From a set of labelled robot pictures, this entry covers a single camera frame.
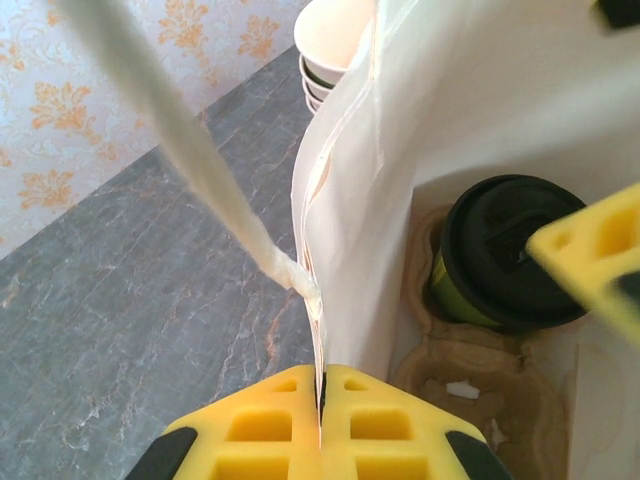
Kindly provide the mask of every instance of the white paper cup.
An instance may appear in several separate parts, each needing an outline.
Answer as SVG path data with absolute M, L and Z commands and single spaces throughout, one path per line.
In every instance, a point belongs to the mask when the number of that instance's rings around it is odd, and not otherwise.
M 309 97 L 309 99 L 312 100 L 312 103 L 314 105 L 316 103 L 322 104 L 323 99 L 322 98 L 318 98 L 313 94 L 313 92 L 309 88 L 309 85 L 307 85 L 307 82 L 305 82 L 304 79 L 302 79 L 302 90 L 304 91 L 305 97 Z
M 304 96 L 304 103 L 307 105 L 309 111 L 315 115 L 318 109 L 311 104 L 309 97 L 307 97 L 306 95 Z
M 318 100 L 317 98 L 313 98 L 310 97 L 309 95 L 305 95 L 304 96 L 308 101 L 309 104 L 316 110 L 318 111 L 318 109 L 320 108 L 320 106 L 322 105 L 322 102 L 320 100 Z
M 296 19 L 293 38 L 317 79 L 340 81 L 373 16 L 373 0 L 312 0 Z
M 311 94 L 319 100 L 324 100 L 331 93 L 331 88 L 321 85 L 309 76 L 307 68 L 305 67 L 305 59 L 302 55 L 298 58 L 298 69 L 300 75 L 302 75 L 303 81 L 307 84 Z

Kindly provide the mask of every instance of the wallpaper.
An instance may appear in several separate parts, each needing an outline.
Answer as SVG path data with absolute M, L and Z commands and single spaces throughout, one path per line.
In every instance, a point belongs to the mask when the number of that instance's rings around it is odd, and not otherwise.
M 123 0 L 194 115 L 293 44 L 308 0 Z M 0 258 L 157 141 L 54 0 L 0 9 Z

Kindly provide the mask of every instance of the paper bag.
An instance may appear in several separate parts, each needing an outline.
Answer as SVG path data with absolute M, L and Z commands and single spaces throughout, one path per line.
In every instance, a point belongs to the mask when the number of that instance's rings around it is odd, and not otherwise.
M 477 181 L 530 174 L 591 203 L 640 180 L 640 28 L 607 33 L 591 4 L 377 2 L 293 178 L 327 363 L 388 378 L 411 338 L 397 331 L 411 221 Z M 597 321 L 546 349 L 556 384 L 575 370 L 569 478 L 640 478 L 640 351 Z

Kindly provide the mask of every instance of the marble floor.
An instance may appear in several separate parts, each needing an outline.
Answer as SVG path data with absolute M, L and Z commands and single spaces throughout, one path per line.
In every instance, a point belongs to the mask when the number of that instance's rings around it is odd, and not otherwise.
M 294 254 L 311 115 L 291 49 L 208 110 Z M 155 149 L 0 261 L 0 478 L 120 479 L 174 419 L 311 363 L 302 301 L 262 275 Z

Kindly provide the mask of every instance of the yellow foam pad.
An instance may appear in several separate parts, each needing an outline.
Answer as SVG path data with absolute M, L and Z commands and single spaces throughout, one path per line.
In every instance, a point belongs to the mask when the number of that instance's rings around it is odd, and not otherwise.
M 173 422 L 198 433 L 174 480 L 319 480 L 314 378 L 293 367 Z
M 538 230 L 531 256 L 640 345 L 640 183 Z
M 314 378 L 312 366 L 294 367 L 172 423 L 161 439 L 187 431 L 193 442 L 173 479 L 475 480 L 489 478 L 477 476 L 486 455 L 503 471 L 471 424 L 338 365 L 327 370 L 320 449 Z

